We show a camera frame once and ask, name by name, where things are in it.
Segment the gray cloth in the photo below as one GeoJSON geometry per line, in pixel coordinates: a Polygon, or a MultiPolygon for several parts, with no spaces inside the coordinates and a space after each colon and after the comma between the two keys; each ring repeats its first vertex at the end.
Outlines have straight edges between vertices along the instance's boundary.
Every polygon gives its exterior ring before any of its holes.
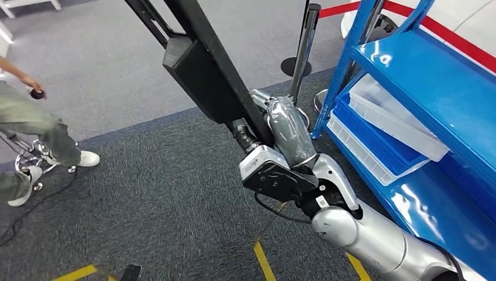
{"type": "MultiPolygon", "coordinates": [[[[67,133],[67,125],[36,104],[6,82],[0,81],[0,128],[8,131],[37,135],[51,151],[51,155],[65,166],[74,166],[81,160],[81,152],[67,133]]],[[[0,203],[19,197],[31,188],[21,174],[0,174],[0,203]]]]}

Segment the white plastic bin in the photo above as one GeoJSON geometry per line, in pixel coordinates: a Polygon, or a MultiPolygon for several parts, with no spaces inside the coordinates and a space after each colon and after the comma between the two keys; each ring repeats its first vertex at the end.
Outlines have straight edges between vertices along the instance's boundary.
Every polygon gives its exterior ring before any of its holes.
{"type": "Polygon", "coordinates": [[[366,74],[350,89],[350,107],[363,119],[432,161],[449,151],[429,129],[366,74]]]}
{"type": "Polygon", "coordinates": [[[399,176],[394,175],[379,159],[334,115],[331,111],[327,123],[330,131],[348,148],[367,170],[383,185],[387,186],[425,165],[428,160],[418,163],[399,176]]]}

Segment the gray floor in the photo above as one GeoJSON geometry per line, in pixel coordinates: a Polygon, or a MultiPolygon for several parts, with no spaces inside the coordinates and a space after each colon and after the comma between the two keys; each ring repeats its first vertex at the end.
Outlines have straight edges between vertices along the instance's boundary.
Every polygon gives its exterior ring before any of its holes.
{"type": "MultiPolygon", "coordinates": [[[[313,94],[326,87],[331,73],[312,74],[302,86],[301,107],[312,120],[313,94]]],[[[267,91],[285,93],[289,86],[267,91]]],[[[23,220],[17,237],[0,248],[1,280],[49,280],[89,263],[115,273],[137,263],[143,266],[142,280],[264,280],[252,248],[256,237],[277,280],[358,280],[344,253],[307,225],[276,218],[266,228],[273,215],[242,187],[240,149],[224,126],[197,108],[81,145],[98,152],[102,163],[80,169],[69,190],[23,220]]],[[[362,200],[383,211],[328,137],[315,146],[342,165],[362,200]]],[[[45,188],[27,206],[0,207],[0,225],[71,178],[64,169],[47,175],[45,188]]],[[[301,215],[293,205],[284,211],[301,215]]]]}
{"type": "MultiPolygon", "coordinates": [[[[170,19],[167,7],[153,0],[170,19]]],[[[323,8],[347,0],[321,0],[323,8]]],[[[163,49],[122,0],[61,0],[14,9],[5,19],[15,44],[8,58],[46,89],[39,101],[62,116],[77,140],[194,106],[161,66],[163,49]]],[[[304,0],[200,0],[249,88],[285,81],[280,63],[297,50],[304,0]]],[[[342,47],[341,16],[322,19],[310,62],[333,67],[342,47]]],[[[8,79],[23,90],[23,86],[8,79]]],[[[0,143],[0,163],[15,155],[0,143]]]]}

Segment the shoe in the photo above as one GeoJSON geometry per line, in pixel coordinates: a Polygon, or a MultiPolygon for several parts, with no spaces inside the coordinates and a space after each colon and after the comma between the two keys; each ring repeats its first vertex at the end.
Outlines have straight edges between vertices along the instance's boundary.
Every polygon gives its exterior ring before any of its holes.
{"type": "Polygon", "coordinates": [[[18,207],[27,202],[29,197],[31,197],[31,192],[33,192],[33,185],[42,177],[43,170],[40,167],[29,166],[22,168],[19,173],[29,179],[29,185],[24,190],[19,191],[20,194],[17,199],[7,202],[11,207],[18,207]]]}
{"type": "Polygon", "coordinates": [[[100,163],[100,156],[98,154],[90,151],[81,151],[81,161],[79,162],[79,167],[93,167],[100,163]]]}
{"type": "MultiPolygon", "coordinates": [[[[51,153],[49,153],[49,157],[46,157],[45,160],[48,162],[50,165],[60,165],[60,163],[51,156],[51,153]]],[[[81,151],[81,160],[77,166],[79,167],[93,167],[98,165],[100,163],[100,156],[98,154],[90,152],[90,151],[81,151]]]]}

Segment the black wire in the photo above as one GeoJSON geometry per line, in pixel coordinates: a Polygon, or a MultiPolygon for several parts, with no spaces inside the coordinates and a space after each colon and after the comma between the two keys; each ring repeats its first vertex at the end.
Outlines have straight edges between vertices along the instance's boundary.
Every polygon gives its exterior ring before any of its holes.
{"type": "Polygon", "coordinates": [[[73,179],[63,189],[61,189],[57,192],[54,192],[54,193],[48,195],[47,197],[41,199],[38,203],[36,203],[33,207],[31,207],[31,209],[29,209],[29,211],[25,212],[18,219],[16,219],[12,223],[12,225],[10,225],[9,228],[2,234],[2,236],[0,236],[0,247],[7,245],[9,242],[11,242],[16,237],[17,233],[22,228],[22,220],[24,218],[26,218],[36,207],[41,205],[41,203],[45,202],[48,198],[55,196],[57,194],[60,194],[60,193],[64,192],[65,190],[69,189],[69,187],[71,187],[71,185],[76,180],[76,177],[77,177],[77,169],[74,172],[73,179]],[[10,230],[12,230],[12,236],[9,237],[8,234],[10,233],[10,230]]]}
{"type": "Polygon", "coordinates": [[[420,241],[424,242],[424,243],[427,243],[431,246],[433,246],[434,248],[436,248],[439,252],[443,253],[444,256],[453,263],[453,266],[454,268],[456,269],[456,273],[458,274],[458,280],[459,281],[465,281],[465,278],[463,277],[463,271],[461,270],[461,267],[460,267],[460,264],[458,263],[458,261],[454,258],[454,256],[452,254],[450,254],[450,252],[448,252],[445,248],[439,246],[438,244],[430,241],[430,240],[427,240],[425,238],[422,238],[422,237],[417,237],[420,241]]]}
{"type": "Polygon", "coordinates": [[[280,216],[280,217],[283,217],[285,218],[286,220],[290,220],[290,221],[295,221],[295,222],[299,222],[299,223],[302,223],[302,224],[312,224],[311,221],[307,221],[307,220],[299,220],[297,218],[292,218],[292,217],[288,217],[287,215],[284,215],[284,214],[281,214],[280,212],[272,209],[271,207],[265,205],[264,203],[262,203],[262,201],[260,201],[259,199],[259,194],[258,193],[255,193],[255,201],[257,201],[257,203],[259,203],[262,207],[264,207],[265,209],[271,211],[272,213],[280,216]]]}

